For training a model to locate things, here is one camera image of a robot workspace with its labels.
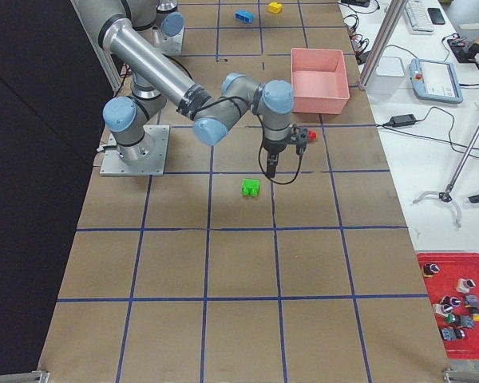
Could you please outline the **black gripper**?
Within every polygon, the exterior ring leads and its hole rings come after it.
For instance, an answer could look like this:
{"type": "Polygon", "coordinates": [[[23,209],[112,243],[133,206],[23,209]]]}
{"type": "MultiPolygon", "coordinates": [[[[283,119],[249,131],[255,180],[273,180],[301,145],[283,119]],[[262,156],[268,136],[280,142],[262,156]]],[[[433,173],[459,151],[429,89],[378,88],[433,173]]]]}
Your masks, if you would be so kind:
{"type": "Polygon", "coordinates": [[[278,166],[278,154],[283,152],[293,142],[294,133],[294,127],[286,127],[280,130],[263,127],[262,147],[267,152],[267,178],[275,177],[278,166]]]}

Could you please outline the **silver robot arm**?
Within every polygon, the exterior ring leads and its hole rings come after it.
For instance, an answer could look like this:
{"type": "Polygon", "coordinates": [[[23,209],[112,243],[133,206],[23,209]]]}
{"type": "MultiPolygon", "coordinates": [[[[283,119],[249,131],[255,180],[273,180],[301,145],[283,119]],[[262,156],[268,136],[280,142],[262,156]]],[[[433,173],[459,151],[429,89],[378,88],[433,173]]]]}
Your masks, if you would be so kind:
{"type": "Polygon", "coordinates": [[[293,88],[286,81],[261,83],[240,73],[228,74],[214,99],[200,84],[162,54],[147,33],[158,29],[167,37],[184,28],[176,1],[78,1],[75,6],[89,39],[120,58],[133,71],[131,93],[103,108],[103,118],[123,161],[143,158],[151,140],[143,125],[167,102],[193,122],[193,132],[207,145],[219,143],[246,112],[262,127],[260,149],[267,153],[261,171],[274,179],[279,154],[289,144],[297,156],[307,146],[307,131],[291,123],[293,88]]]}
{"type": "Polygon", "coordinates": [[[184,17],[177,0],[160,0],[156,7],[154,26],[165,36],[172,38],[184,28],[184,17]]]}

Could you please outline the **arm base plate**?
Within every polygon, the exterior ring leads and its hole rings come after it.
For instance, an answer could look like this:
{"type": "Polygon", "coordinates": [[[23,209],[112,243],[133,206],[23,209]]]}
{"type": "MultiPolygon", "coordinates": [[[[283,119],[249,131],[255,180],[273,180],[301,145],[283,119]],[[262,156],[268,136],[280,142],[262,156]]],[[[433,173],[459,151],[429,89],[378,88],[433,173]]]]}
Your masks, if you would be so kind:
{"type": "Polygon", "coordinates": [[[159,29],[152,29],[153,46],[165,55],[181,55],[183,50],[184,28],[174,35],[168,36],[159,29]]]}
{"type": "Polygon", "coordinates": [[[166,163],[170,127],[146,124],[143,140],[130,147],[117,144],[112,133],[101,163],[102,176],[162,176],[166,163]]]}

